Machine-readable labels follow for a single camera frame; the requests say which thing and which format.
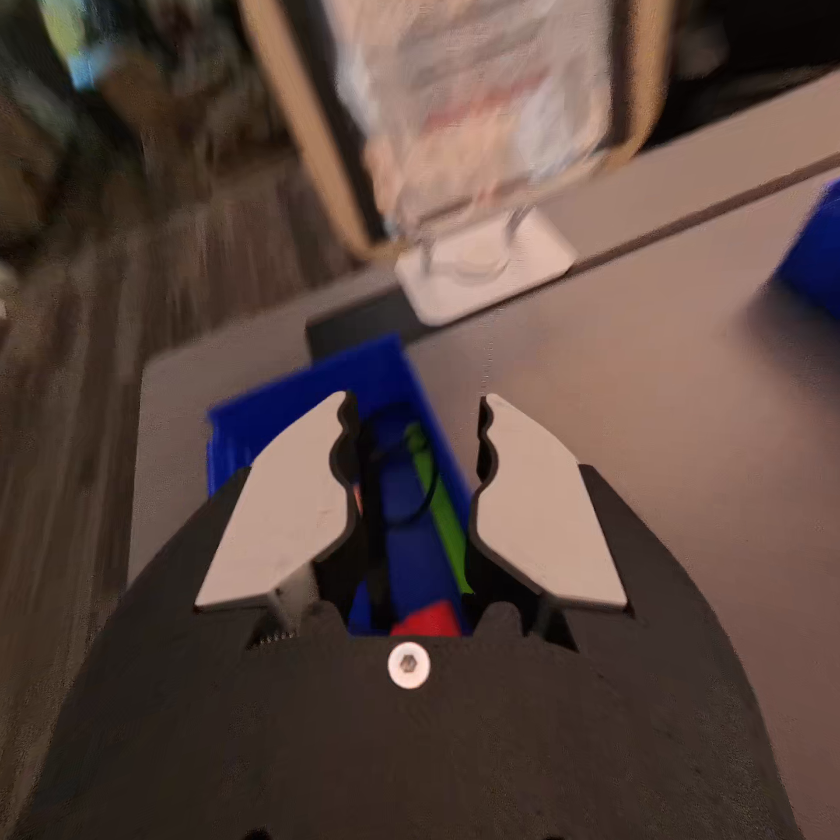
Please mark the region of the blue plastic bin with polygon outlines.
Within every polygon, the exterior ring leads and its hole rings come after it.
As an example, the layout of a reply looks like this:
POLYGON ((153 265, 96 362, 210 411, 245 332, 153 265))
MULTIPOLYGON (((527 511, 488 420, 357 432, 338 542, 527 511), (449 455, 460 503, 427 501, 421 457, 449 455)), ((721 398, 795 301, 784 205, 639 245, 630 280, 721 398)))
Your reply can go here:
POLYGON ((775 271, 795 294, 839 320, 839 180, 824 185, 775 271))
POLYGON ((381 454, 385 549, 396 622, 446 599, 457 612, 462 636, 470 636, 473 623, 431 516, 425 512, 427 499, 403 442, 408 424, 421 424, 465 537, 470 493, 448 437, 396 336, 363 343, 211 407, 206 413, 211 427, 206 445, 208 495, 251 466, 274 437, 338 391, 354 394, 361 423, 371 430, 374 451, 381 454))

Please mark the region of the red object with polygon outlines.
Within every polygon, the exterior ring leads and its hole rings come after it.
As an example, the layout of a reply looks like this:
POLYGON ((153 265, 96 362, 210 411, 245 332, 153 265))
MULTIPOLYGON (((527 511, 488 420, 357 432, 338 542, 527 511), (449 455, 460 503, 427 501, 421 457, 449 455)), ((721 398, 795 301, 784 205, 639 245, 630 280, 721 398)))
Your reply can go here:
POLYGON ((392 637, 461 637, 462 629, 450 600, 440 600, 408 613, 391 629, 392 637))

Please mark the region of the green marker pen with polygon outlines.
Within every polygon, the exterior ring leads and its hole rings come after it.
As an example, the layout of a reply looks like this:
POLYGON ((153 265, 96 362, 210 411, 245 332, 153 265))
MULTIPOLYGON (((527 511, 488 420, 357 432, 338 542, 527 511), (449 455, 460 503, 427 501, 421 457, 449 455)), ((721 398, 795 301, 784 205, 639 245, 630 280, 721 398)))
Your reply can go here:
POLYGON ((465 532, 440 476, 432 446, 420 423, 413 422, 406 426, 403 442, 423 490, 423 498, 427 499, 425 512, 430 514, 458 593, 473 595, 474 591, 466 577, 465 532))

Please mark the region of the clear plastic bag on stand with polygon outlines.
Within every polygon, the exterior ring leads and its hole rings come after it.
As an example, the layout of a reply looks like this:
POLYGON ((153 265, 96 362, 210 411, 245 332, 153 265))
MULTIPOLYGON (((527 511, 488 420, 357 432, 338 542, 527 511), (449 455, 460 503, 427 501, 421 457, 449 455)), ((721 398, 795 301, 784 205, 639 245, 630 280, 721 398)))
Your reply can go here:
POLYGON ((613 141, 614 2, 324 2, 395 274, 430 327, 561 276, 536 202, 613 141))

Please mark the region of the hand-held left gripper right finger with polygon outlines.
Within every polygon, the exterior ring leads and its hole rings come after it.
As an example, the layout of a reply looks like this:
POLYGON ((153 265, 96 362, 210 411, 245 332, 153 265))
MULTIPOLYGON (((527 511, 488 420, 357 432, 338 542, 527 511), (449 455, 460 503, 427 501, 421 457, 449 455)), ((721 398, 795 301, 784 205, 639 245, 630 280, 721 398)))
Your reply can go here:
POLYGON ((581 463, 498 394, 479 400, 478 487, 469 509, 469 606, 514 605, 526 634, 564 611, 624 613, 629 597, 581 463))

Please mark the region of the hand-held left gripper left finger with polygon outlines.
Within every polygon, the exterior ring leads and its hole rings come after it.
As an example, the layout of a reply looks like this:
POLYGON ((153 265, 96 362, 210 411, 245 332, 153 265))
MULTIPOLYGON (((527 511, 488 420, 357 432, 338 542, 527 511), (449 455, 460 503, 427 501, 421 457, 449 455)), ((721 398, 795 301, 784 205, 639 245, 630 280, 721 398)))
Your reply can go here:
POLYGON ((266 607, 297 632, 310 606, 349 620, 361 583, 360 419, 330 394, 255 458, 194 601, 199 612, 266 607))

